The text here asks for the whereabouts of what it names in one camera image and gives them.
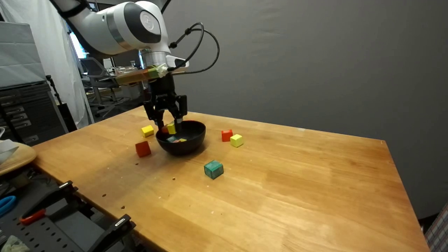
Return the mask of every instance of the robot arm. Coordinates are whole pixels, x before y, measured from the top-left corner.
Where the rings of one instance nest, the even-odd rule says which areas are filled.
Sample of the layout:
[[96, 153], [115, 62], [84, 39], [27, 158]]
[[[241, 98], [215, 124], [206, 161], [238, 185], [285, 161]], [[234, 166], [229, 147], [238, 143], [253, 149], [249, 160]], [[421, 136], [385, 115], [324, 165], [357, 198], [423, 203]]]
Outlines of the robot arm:
[[[86, 0], [50, 0], [58, 13], [70, 25], [81, 45], [95, 57], [110, 57], [132, 49], [140, 49], [145, 63], [167, 64], [176, 67], [189, 63], [171, 56], [168, 34], [160, 9], [154, 3], [125, 2], [99, 12], [92, 12]], [[164, 126], [166, 109], [175, 119], [176, 130], [181, 130], [183, 116], [187, 114], [186, 96], [175, 93], [171, 74], [150, 83], [151, 100], [144, 103], [150, 120], [159, 129]]]

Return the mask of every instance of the white curtain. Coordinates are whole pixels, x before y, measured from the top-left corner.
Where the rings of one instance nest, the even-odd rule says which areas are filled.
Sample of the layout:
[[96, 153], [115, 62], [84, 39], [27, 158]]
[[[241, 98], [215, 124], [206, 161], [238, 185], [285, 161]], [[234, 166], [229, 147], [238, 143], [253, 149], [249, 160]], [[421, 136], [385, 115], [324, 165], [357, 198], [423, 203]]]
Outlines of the white curtain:
[[65, 27], [48, 0], [0, 0], [5, 21], [31, 26], [45, 74], [50, 74], [78, 128], [88, 125], [86, 93]]

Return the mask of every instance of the blue scissors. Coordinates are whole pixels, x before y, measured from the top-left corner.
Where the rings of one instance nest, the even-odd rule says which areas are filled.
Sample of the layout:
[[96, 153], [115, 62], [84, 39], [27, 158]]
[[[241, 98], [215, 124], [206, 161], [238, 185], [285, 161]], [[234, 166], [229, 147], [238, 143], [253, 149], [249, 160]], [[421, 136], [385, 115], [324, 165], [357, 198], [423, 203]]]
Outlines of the blue scissors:
[[0, 200], [0, 217], [11, 211], [16, 203], [16, 196], [8, 196]]

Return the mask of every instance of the office chair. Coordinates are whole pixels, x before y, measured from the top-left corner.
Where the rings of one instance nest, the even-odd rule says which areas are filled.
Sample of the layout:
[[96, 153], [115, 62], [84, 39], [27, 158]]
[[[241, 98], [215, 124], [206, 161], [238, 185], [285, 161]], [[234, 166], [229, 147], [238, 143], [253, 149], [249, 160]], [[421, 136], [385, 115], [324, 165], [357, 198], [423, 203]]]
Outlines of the office chair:
[[[118, 108], [122, 111], [125, 111], [125, 109], [117, 106], [119, 103], [114, 92], [114, 88], [119, 87], [116, 80], [113, 76], [110, 75], [110, 73], [103, 67], [102, 64], [100, 64], [95, 58], [85, 58], [85, 59], [79, 59], [81, 62], [81, 65], [83, 69], [87, 72], [86, 76], [90, 79], [90, 86], [93, 89], [93, 92], [95, 94], [95, 99], [97, 100], [97, 104], [92, 104], [97, 107], [106, 107], [104, 109], [98, 110], [98, 114], [102, 112], [106, 112], [103, 115], [103, 118], [109, 114], [110, 111], [112, 111], [114, 108]], [[101, 94], [99, 92], [99, 88], [109, 88], [111, 91], [111, 97], [112, 97], [112, 104], [103, 104], [103, 100], [101, 99]]]

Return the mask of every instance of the desk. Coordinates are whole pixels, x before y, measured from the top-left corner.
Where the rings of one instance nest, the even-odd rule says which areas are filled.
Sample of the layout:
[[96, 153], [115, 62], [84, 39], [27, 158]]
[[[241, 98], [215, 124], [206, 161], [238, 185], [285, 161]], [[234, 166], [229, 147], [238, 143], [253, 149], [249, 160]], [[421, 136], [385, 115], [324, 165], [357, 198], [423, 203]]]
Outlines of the desk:
[[22, 143], [15, 143], [19, 148], [0, 165], [0, 175], [7, 174], [31, 163], [36, 158], [36, 151]]
[[[165, 113], [165, 122], [172, 120]], [[204, 148], [172, 157], [150, 136], [143, 107], [34, 146], [35, 164], [143, 238], [177, 251], [429, 251], [382, 140], [189, 113]], [[239, 148], [221, 130], [245, 138]], [[218, 160], [211, 180], [204, 164]]]

